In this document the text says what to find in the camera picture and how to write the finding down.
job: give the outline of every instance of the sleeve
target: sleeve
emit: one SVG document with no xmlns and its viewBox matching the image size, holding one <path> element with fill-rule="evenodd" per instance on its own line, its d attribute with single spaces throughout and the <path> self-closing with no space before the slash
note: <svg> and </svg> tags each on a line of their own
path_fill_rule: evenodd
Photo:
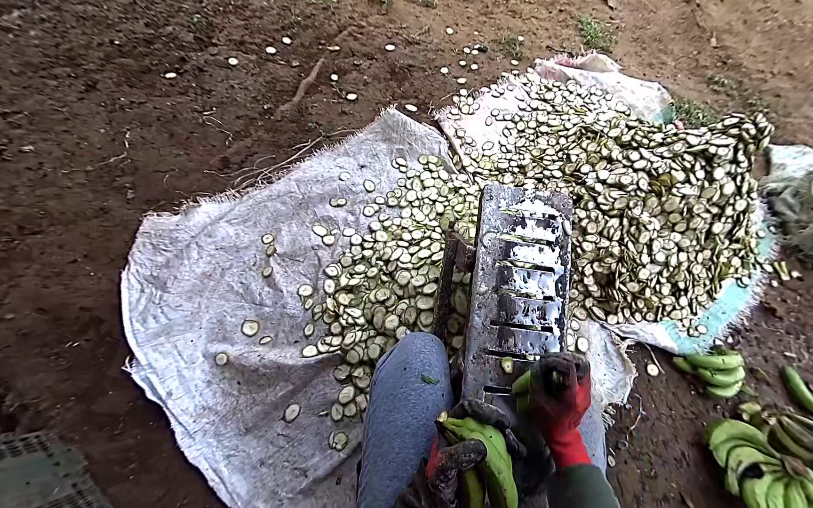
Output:
<svg viewBox="0 0 813 508">
<path fill-rule="evenodd" d="M 620 508 L 604 473 L 591 464 L 559 469 L 548 484 L 548 504 L 573 508 Z"/>
</svg>

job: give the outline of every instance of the dirt ground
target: dirt ground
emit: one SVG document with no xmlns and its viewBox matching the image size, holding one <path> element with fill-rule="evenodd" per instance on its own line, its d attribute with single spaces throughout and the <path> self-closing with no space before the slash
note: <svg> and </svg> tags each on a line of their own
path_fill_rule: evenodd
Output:
<svg viewBox="0 0 813 508">
<path fill-rule="evenodd" d="M 390 103 L 416 104 L 428 121 L 455 76 L 479 87 L 510 68 L 505 37 L 525 37 L 527 65 L 578 51 L 576 18 L 595 16 L 616 31 L 627 73 L 718 110 L 766 108 L 774 142 L 813 145 L 813 0 L 609 4 L 0 0 L 0 432 L 54 430 L 118 508 L 221 506 L 122 371 L 119 270 L 140 216 L 222 191 L 232 181 L 221 175 L 282 162 Z M 335 38 L 342 49 L 329 52 Z M 473 57 L 479 71 L 458 70 L 475 42 L 490 47 Z M 273 119 L 320 58 L 300 104 Z M 351 91 L 358 101 L 343 98 Z M 781 400 L 783 362 L 813 380 L 813 273 L 802 271 L 734 334 L 762 398 Z M 666 375 L 639 379 L 608 435 L 622 506 L 736 503 L 698 443 L 732 402 L 701 396 L 668 359 Z"/>
</svg>

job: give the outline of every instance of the gloved hand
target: gloved hand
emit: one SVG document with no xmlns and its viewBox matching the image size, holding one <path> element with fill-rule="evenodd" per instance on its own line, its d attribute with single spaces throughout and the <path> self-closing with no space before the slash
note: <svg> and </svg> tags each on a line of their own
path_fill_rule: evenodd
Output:
<svg viewBox="0 0 813 508">
<path fill-rule="evenodd" d="M 478 439 L 446 447 L 440 446 L 442 442 L 436 434 L 428 462 L 419 466 L 394 508 L 456 508 L 459 474 L 485 460 L 488 450 Z"/>
<path fill-rule="evenodd" d="M 568 352 L 546 354 L 532 366 L 529 396 L 554 465 L 591 464 L 578 428 L 592 404 L 588 361 Z"/>
<path fill-rule="evenodd" d="M 461 400 L 448 411 L 448 415 L 491 425 L 503 433 L 511 456 L 525 456 L 525 447 L 510 431 L 510 419 L 491 404 L 477 399 Z M 443 437 L 435 435 L 428 461 L 419 467 L 410 485 L 401 491 L 394 503 L 395 508 L 456 508 L 460 473 L 485 460 L 488 450 L 478 439 L 467 439 L 450 446 L 442 446 L 444 443 Z"/>
</svg>

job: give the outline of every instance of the knee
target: knee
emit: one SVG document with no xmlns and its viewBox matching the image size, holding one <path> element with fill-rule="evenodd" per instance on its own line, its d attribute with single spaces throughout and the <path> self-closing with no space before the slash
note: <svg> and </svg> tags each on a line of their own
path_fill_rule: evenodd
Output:
<svg viewBox="0 0 813 508">
<path fill-rule="evenodd" d="M 404 335 L 404 338 L 381 358 L 378 368 L 387 363 L 427 364 L 440 358 L 447 362 L 447 349 L 441 339 L 431 333 L 412 332 Z"/>
<path fill-rule="evenodd" d="M 398 341 L 398 345 L 394 349 L 395 351 L 401 350 L 410 356 L 421 352 L 447 353 L 445 343 L 437 335 L 428 332 L 407 333 Z"/>
</svg>

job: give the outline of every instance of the blue jeans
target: blue jeans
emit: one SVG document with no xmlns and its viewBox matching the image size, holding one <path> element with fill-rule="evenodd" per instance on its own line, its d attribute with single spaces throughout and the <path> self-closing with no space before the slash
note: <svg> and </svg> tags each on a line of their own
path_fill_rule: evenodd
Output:
<svg viewBox="0 0 813 508">
<path fill-rule="evenodd" d="M 413 478 L 435 436 L 435 419 L 454 406 L 445 345 L 410 333 L 378 362 L 363 425 L 357 508 L 389 508 Z M 589 410 L 579 425 L 592 463 L 607 466 L 604 423 Z"/>
</svg>

